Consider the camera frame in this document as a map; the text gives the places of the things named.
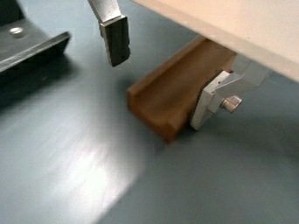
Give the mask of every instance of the blue-gray surface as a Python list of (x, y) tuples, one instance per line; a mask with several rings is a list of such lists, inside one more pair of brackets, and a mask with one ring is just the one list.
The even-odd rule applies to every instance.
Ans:
[(165, 145), (127, 111), (127, 88), (195, 33), (121, 1), (133, 55), (112, 68), (88, 1), (20, 4), (72, 40), (2, 87), (0, 223), (298, 223), (299, 85), (274, 73), (237, 114)]
[(99, 223), (299, 223), (299, 85), (273, 74), (185, 131)]
[(121, 3), (133, 56), (112, 68), (88, 0), (20, 0), (46, 33), (72, 39), (66, 57), (2, 86), (0, 223), (92, 223), (165, 148), (127, 111), (127, 88), (195, 33)]

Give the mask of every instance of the screw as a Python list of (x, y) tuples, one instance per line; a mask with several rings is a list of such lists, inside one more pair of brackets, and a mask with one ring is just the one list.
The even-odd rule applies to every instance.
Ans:
[(19, 39), (24, 36), (24, 28), (15, 27), (10, 30), (10, 33)]
[(230, 98), (225, 99), (219, 106), (233, 114), (241, 103), (242, 99), (237, 95), (234, 95)]

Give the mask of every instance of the brown wooden block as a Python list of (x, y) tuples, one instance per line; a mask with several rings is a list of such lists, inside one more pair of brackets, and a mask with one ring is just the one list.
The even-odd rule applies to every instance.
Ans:
[(133, 113), (171, 142), (195, 107), (202, 87), (219, 70), (231, 71), (237, 54), (198, 37), (129, 90)]

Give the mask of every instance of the metal gripper jaw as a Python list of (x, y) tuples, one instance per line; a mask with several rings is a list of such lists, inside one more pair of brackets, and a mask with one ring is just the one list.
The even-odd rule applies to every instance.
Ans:
[(121, 13), (118, 0), (88, 0), (88, 3), (106, 40), (108, 62), (115, 67), (129, 59), (131, 53), (127, 17)]

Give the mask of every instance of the metal bracket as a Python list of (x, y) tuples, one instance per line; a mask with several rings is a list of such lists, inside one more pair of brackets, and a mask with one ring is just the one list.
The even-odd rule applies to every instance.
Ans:
[(15, 0), (2, 1), (0, 21), (3, 21), (0, 26), (0, 83), (4, 83), (28, 68), (56, 58), (66, 49), (71, 35), (64, 32), (48, 38), (39, 27), (24, 18)]
[(233, 113), (242, 99), (239, 94), (261, 86), (271, 70), (245, 56), (237, 57), (233, 73), (222, 71), (214, 81), (202, 90), (194, 113), (191, 126), (199, 130), (202, 125), (225, 108)]
[(122, 15), (118, 0), (88, 0), (99, 21), (100, 35), (106, 40), (107, 57), (112, 67), (130, 57), (127, 17)]

